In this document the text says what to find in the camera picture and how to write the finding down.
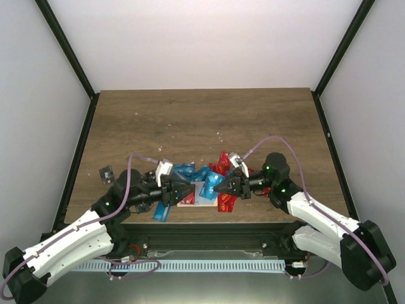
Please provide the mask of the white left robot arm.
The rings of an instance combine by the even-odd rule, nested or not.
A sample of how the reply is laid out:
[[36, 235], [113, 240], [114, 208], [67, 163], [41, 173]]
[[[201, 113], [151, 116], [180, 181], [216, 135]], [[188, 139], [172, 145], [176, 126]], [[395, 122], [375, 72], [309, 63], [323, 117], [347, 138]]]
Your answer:
[[25, 250], [14, 247], [5, 254], [1, 289], [11, 294], [1, 298], [33, 303], [48, 286], [84, 262], [124, 255], [129, 240], [122, 222], [129, 218], [131, 207], [143, 213], [155, 202], [174, 206], [194, 190], [184, 179], [124, 170], [107, 193], [72, 224], [37, 245]]

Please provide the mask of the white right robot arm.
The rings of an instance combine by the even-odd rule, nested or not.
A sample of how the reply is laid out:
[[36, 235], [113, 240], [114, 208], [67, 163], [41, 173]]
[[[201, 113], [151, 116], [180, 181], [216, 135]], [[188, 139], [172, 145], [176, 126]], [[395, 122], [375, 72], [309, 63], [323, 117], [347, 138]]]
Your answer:
[[268, 191], [270, 203], [304, 223], [281, 239], [288, 255], [308, 251], [339, 267], [348, 281], [362, 291], [389, 283], [396, 260], [376, 223], [339, 214], [311, 197], [290, 177], [281, 153], [270, 153], [259, 171], [249, 171], [244, 159], [227, 154], [232, 173], [215, 186], [218, 193], [249, 199], [255, 191]]

